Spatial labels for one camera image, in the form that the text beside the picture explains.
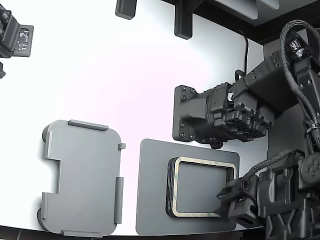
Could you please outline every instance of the rectangular frame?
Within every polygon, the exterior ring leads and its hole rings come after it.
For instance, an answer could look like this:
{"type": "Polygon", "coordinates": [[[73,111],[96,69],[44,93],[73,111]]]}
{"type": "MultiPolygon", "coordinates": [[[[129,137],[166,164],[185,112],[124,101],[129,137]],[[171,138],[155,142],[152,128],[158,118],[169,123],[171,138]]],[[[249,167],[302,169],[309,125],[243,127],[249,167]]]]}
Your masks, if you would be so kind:
{"type": "MultiPolygon", "coordinates": [[[[237,178],[237,168],[236,165],[230,162],[221,162],[221,161],[211,161],[205,159],[197,159],[191,157],[180,156],[174,163],[174,177],[176,178],[179,176],[179,165],[181,162],[185,163],[192,163],[198,165],[206,165],[206,166],[214,166],[220,168],[232,168],[233,169],[233,176],[228,176],[230,180],[234,180],[237,178]]],[[[178,212],[177,211],[177,198],[178,198],[178,180],[173,181],[173,201],[172,201],[172,213],[176,217],[220,217],[219,215],[215,214],[214,212],[178,212]]]]}

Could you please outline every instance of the gray cutout panel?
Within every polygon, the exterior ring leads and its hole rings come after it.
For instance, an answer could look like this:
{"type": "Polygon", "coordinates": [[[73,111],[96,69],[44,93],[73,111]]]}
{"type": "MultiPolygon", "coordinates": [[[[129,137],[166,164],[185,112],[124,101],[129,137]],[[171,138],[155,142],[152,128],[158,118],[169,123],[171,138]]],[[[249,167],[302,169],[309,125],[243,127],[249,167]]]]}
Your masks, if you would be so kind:
{"type": "MultiPolygon", "coordinates": [[[[177,157],[233,163],[237,168],[238,177],[239,155],[235,152],[144,139],[140,146],[136,211],[137,233],[140,235],[181,235],[234,230],[236,223],[222,217],[170,217],[167,215],[168,162],[170,159],[177,157]]],[[[216,195],[225,186],[225,170],[219,167],[203,167],[188,163],[181,167],[182,176],[180,178],[179,173],[177,208],[204,212],[209,209],[200,208],[198,204],[205,204],[211,209],[218,208],[220,202],[216,199],[216,195]],[[184,179],[187,179],[187,176],[189,176],[188,181],[183,182],[184,179]],[[204,181],[201,186],[198,185],[199,179],[204,181]],[[182,202],[183,197],[189,196],[191,192],[203,197],[198,202],[182,202]]]]}
{"type": "Polygon", "coordinates": [[[44,158],[59,161],[58,193],[42,193],[39,223],[65,236],[101,238],[121,223],[121,139],[107,126],[58,120],[47,126],[44,158]]]}

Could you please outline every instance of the metal plate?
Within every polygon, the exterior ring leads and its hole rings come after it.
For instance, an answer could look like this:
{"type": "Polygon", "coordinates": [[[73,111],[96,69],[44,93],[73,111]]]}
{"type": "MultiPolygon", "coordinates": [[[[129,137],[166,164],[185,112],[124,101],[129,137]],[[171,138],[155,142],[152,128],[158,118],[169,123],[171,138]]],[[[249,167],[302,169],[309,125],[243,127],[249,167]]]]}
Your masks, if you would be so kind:
{"type": "MultiPolygon", "coordinates": [[[[167,213],[168,162],[185,156],[229,162],[239,168],[235,152],[195,147],[152,139],[141,142],[136,231],[140,235],[200,234],[235,229],[224,217],[172,217],[167,213]]],[[[226,170],[180,162],[176,209],[185,213],[209,213],[220,207],[216,195],[225,186],[226,170]]]]}

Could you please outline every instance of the gray tab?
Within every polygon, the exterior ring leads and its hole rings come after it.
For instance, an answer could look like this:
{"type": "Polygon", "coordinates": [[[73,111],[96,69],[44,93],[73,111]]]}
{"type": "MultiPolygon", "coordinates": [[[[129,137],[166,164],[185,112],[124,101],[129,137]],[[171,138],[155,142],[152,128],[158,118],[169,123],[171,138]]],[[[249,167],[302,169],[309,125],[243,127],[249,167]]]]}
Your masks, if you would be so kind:
{"type": "Polygon", "coordinates": [[[76,127],[86,128],[86,129],[94,129],[99,131],[107,131],[109,129],[109,127],[106,125],[95,124],[95,123],[85,122],[85,121],[78,121],[78,120],[70,120],[68,124],[71,126],[76,126],[76,127]]]}
{"type": "Polygon", "coordinates": [[[125,144],[125,143],[119,143],[119,144],[118,144],[118,149],[119,149],[119,150],[126,149],[126,144],[125,144]]]}
{"type": "Polygon", "coordinates": [[[87,237],[87,238],[102,238],[102,234],[100,232],[88,232],[88,231],[67,231],[62,230],[62,235],[64,236],[72,236],[72,237],[87,237]]]}
{"type": "Polygon", "coordinates": [[[124,178],[115,179],[115,199],[114,199],[114,223],[122,223],[122,201],[124,195],[124,178]]]}

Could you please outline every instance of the gray rounded rectangle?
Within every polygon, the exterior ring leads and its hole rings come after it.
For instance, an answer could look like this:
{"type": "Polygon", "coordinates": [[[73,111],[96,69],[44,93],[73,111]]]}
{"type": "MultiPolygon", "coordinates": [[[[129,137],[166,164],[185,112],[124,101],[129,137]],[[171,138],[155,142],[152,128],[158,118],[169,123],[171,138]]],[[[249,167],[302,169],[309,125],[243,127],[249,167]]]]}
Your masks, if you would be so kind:
{"type": "MultiPolygon", "coordinates": [[[[233,163],[237,170],[239,169],[239,155],[235,152],[144,139],[140,146],[137,233],[140,235],[181,235],[234,230],[236,224],[223,217],[171,217],[166,213],[168,162],[180,156],[233,163]]],[[[213,198],[220,192],[225,182],[225,179],[223,181],[213,179],[210,193],[213,198]]],[[[212,201],[214,204],[220,204],[218,199],[212,199],[212,201]]]]}
{"type": "Polygon", "coordinates": [[[37,218],[65,236],[102,238],[121,223],[120,136],[107,126],[58,120],[42,134],[44,158],[59,161],[57,193],[42,193],[37,218]]]}

